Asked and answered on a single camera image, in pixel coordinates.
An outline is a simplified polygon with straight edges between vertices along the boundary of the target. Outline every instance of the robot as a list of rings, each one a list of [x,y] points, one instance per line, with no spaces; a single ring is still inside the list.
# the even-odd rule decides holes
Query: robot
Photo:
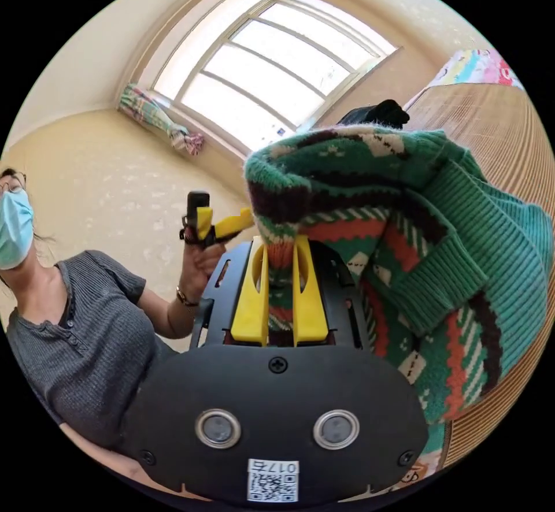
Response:
[[[253,225],[249,209],[215,225],[212,216],[209,195],[190,193],[180,238],[209,246]],[[370,352],[347,266],[297,237],[290,347],[268,344],[268,269],[258,236],[222,256],[189,351],[161,365],[131,405],[130,455],[173,491],[247,509],[298,510],[397,483],[427,424],[405,377]]]

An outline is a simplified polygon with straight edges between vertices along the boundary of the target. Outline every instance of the window pane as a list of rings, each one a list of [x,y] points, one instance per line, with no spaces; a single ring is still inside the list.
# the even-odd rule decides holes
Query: window pane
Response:
[[[262,100],[297,126],[324,103],[297,79],[234,46],[222,46],[206,70]]]
[[[203,74],[193,80],[182,103],[222,127],[253,151],[293,134],[252,100]]]
[[[389,44],[389,42],[382,36],[380,36],[376,31],[371,29],[368,25],[359,21],[357,18],[345,13],[341,9],[338,9],[329,3],[323,2],[322,0],[297,0],[300,3],[305,3],[313,8],[316,8],[337,20],[350,26],[356,32],[360,33],[364,38],[373,42],[378,48],[380,48],[386,55],[391,54],[395,50],[395,46]]]
[[[177,48],[158,78],[154,89],[175,99],[187,77],[216,39],[260,0],[224,0],[213,9]]]
[[[326,95],[349,75],[313,46],[258,21],[249,22],[232,40],[286,67]]]
[[[371,58],[366,50],[334,28],[281,3],[274,3],[260,17],[302,34],[333,52],[354,69],[358,69]]]

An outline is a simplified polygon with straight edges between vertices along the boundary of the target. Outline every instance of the window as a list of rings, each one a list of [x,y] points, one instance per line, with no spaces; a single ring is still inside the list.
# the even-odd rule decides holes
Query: window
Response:
[[[250,152],[310,128],[394,50],[319,0],[222,0],[189,31],[153,89]]]

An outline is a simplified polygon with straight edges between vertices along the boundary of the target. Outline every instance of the screw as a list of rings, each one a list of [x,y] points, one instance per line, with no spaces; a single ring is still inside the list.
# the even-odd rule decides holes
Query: screw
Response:
[[[397,464],[399,464],[401,467],[406,466],[414,458],[414,456],[415,454],[412,450],[407,450],[403,452],[401,456],[399,456]]]
[[[142,450],[139,453],[140,459],[147,465],[147,466],[154,466],[154,464],[156,464],[156,459],[154,457],[154,454],[152,454],[152,452],[149,452],[147,450]]]
[[[285,358],[272,358],[268,364],[272,373],[283,373],[287,369],[287,360]]]

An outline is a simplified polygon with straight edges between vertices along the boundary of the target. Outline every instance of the window frame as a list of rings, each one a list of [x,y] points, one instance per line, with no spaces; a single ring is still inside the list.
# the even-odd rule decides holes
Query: window frame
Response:
[[[225,0],[218,0],[214,5],[212,5],[206,11],[206,13],[204,13],[201,17],[199,17],[198,20],[195,21],[194,24],[187,30],[185,35],[180,39],[179,43],[176,44],[175,47],[172,49],[171,53],[169,54],[167,59],[164,61],[163,66],[160,67],[159,70],[157,71],[157,74],[156,74],[155,78],[151,82],[150,91],[153,93],[155,98],[158,99],[160,101],[160,103],[162,103],[165,107],[167,107],[168,109],[174,108],[178,111],[181,111],[181,112],[185,113],[186,115],[190,116],[195,121],[199,122],[200,124],[205,125],[208,129],[210,129],[216,135],[223,138],[224,140],[229,141],[234,147],[236,147],[244,155],[250,154],[252,152],[252,150],[250,148],[248,148],[245,144],[243,144],[240,140],[235,138],[231,133],[227,132],[225,129],[223,129],[222,127],[220,127],[219,125],[217,125],[216,123],[214,123],[213,121],[211,121],[210,119],[208,119],[207,117],[202,115],[201,113],[198,113],[194,109],[192,109],[192,108],[190,108],[190,107],[181,103],[181,100],[182,100],[183,96],[185,95],[187,89],[189,88],[189,86],[191,85],[193,80],[198,75],[200,75],[200,74],[206,75],[207,77],[213,78],[213,79],[223,83],[224,85],[228,86],[229,88],[231,88],[231,89],[237,91],[238,93],[244,95],[245,97],[249,98],[251,101],[256,103],[262,109],[266,110],[268,113],[270,113],[271,115],[276,117],[276,119],[278,119],[280,122],[282,122],[284,126],[291,129],[293,132],[301,133],[301,132],[306,132],[306,131],[310,130],[311,128],[313,128],[314,125],[319,121],[319,119],[321,119],[348,91],[350,91],[352,88],[354,88],[372,69],[377,67],[381,62],[383,62],[385,59],[387,59],[388,57],[393,55],[398,50],[397,46],[394,46],[389,42],[388,42],[389,45],[393,49],[389,52],[382,50],[378,46],[378,44],[371,41],[366,36],[364,36],[360,33],[356,33],[354,28],[352,28],[351,26],[343,23],[342,21],[336,19],[335,17],[328,14],[327,12],[325,12],[323,10],[320,10],[317,7],[312,6],[308,3],[305,3],[305,2],[302,2],[302,1],[296,1],[296,0],[260,0],[257,4],[253,5],[248,11],[241,14],[235,21],[233,21],[229,25],[229,27],[227,27],[222,33],[219,34],[219,36],[216,38],[216,40],[203,53],[202,57],[195,64],[195,67],[192,68],[190,74],[184,80],[180,90],[177,92],[177,95],[175,96],[174,99],[170,99],[167,96],[165,96],[164,94],[161,94],[160,92],[158,92],[155,89],[155,86],[156,86],[160,76],[162,75],[163,71],[165,70],[165,68],[169,64],[170,60],[172,59],[174,53],[179,48],[181,48],[184,43],[186,43],[186,39],[189,36],[189,34],[191,34],[193,32],[193,30],[201,22],[203,22],[205,19],[207,19],[210,16],[210,14],[219,5],[221,5],[224,1]],[[262,13],[264,13],[267,9],[269,9],[275,3],[279,3],[281,5],[286,5],[288,7],[291,7],[292,9],[298,10],[298,11],[304,13],[307,16],[310,16],[310,17],[313,17],[313,18],[319,20],[323,24],[325,24],[325,25],[333,28],[334,30],[340,32],[344,36],[347,36],[354,43],[358,44],[365,51],[370,53],[371,58],[369,60],[367,60],[364,64],[362,64],[359,68],[356,69],[356,68],[350,66],[349,64],[345,63],[344,60],[342,60],[341,58],[339,58],[338,56],[336,56],[335,54],[330,52],[325,47],[319,45],[318,43],[300,35],[299,33],[295,32],[291,29],[288,29],[287,27],[285,27],[283,25],[273,23],[272,21],[269,21],[269,20],[266,20],[266,19],[260,17],[260,15]],[[263,24],[269,25],[271,27],[277,28],[277,29],[281,30],[282,32],[285,32],[287,34],[295,36],[295,38],[310,44],[317,51],[319,51],[319,52],[323,53],[324,55],[330,57],[336,63],[338,63],[338,65],[340,65],[341,67],[346,69],[349,74],[328,95],[323,94],[322,92],[317,90],[314,86],[312,86],[309,82],[307,82],[305,79],[302,79],[301,77],[299,77],[294,72],[287,69],[286,67],[281,66],[280,64],[276,63],[275,61],[272,61],[271,59],[257,53],[254,50],[250,50],[250,49],[246,48],[245,46],[241,46],[240,44],[236,44],[236,43],[233,42],[232,37],[234,35],[236,35],[242,28],[247,26],[251,21],[258,21],[260,23],[263,23]],[[241,48],[243,51],[247,51],[250,54],[255,55],[256,57],[264,60],[265,62],[281,69],[284,72],[286,72],[293,79],[297,80],[298,82],[301,82],[304,86],[307,86],[308,88],[310,88],[310,90],[314,91],[319,97],[321,97],[323,99],[323,104],[321,106],[319,106],[317,108],[317,110],[315,110],[315,112],[310,117],[308,117],[301,125],[297,126],[297,125],[293,124],[291,121],[289,121],[287,118],[283,117],[279,112],[277,112],[275,109],[270,107],[268,104],[266,104],[265,102],[263,102],[259,98],[253,96],[252,94],[245,91],[244,89],[240,88],[239,86],[235,85],[234,83],[232,83],[232,82],[230,82],[226,79],[223,79],[218,75],[214,75],[213,73],[205,71],[204,69],[208,65],[209,61],[216,55],[216,53],[220,50],[220,48],[222,46],[224,46],[225,44]]]

